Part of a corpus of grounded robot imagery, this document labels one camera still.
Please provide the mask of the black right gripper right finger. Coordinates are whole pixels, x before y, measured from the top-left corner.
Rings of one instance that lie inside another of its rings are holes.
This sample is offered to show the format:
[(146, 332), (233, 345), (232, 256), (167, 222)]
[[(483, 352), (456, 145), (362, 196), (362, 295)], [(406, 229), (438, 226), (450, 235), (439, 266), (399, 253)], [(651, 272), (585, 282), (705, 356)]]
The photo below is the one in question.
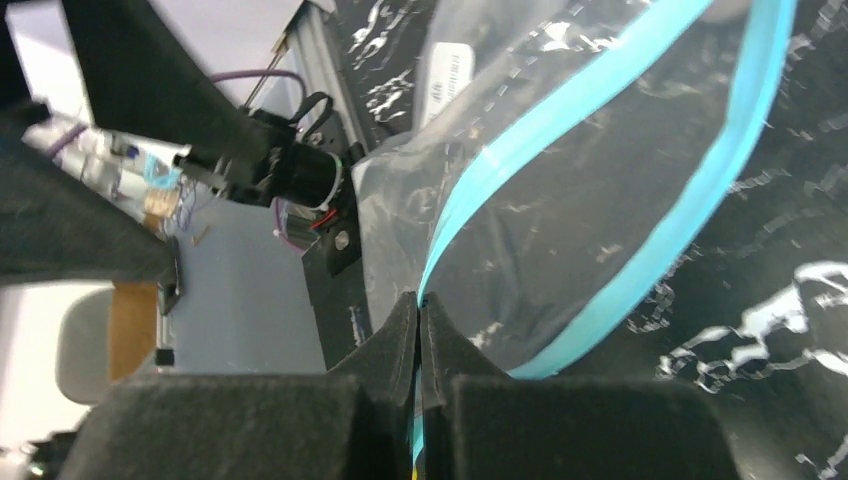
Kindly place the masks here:
[(419, 310), (424, 475), (429, 479), (735, 479), (707, 404), (682, 386), (605, 378), (518, 380)]

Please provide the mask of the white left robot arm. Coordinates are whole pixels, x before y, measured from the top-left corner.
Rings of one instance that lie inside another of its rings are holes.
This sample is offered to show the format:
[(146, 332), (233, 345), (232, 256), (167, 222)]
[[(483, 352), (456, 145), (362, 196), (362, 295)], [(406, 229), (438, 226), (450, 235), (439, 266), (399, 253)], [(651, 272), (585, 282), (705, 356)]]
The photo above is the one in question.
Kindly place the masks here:
[[(296, 119), (235, 107), (147, 1), (63, 3), (97, 125), (188, 146), (178, 167), (245, 205), (325, 208), (348, 198), (346, 166), (308, 144)], [(49, 120), (8, 26), (1, 29), (1, 281), (179, 281), (175, 250), (72, 178), (26, 130)]]

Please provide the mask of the clear zip top bag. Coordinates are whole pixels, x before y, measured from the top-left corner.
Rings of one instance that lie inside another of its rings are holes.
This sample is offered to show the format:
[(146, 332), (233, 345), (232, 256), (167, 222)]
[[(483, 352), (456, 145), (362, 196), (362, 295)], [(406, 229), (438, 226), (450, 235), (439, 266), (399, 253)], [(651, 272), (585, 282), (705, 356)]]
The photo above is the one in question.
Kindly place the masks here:
[(427, 295), (518, 380), (565, 378), (625, 320), (749, 162), (804, 9), (440, 6), (423, 75), (440, 111), (353, 173), (371, 316), (416, 299), (421, 406)]

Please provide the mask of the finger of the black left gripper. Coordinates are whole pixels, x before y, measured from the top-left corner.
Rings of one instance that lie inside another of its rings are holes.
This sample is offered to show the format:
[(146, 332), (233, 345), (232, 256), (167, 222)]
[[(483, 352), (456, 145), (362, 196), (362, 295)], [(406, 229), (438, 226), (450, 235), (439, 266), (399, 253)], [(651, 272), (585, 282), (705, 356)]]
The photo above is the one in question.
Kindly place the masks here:
[(270, 175), (269, 129), (236, 109), (149, 2), (62, 7), (99, 127), (189, 147), (178, 168), (212, 188)]
[(27, 145), (48, 117), (33, 100), (1, 110), (1, 283), (179, 283), (173, 248)]

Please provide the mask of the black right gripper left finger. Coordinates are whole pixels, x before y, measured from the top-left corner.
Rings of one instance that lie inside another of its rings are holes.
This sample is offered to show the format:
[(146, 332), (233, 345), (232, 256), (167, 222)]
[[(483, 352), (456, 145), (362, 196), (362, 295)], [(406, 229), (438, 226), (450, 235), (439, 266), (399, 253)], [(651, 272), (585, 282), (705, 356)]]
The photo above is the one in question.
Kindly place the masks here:
[(136, 376), (84, 420), (63, 479), (407, 479), (418, 311), (321, 375)]

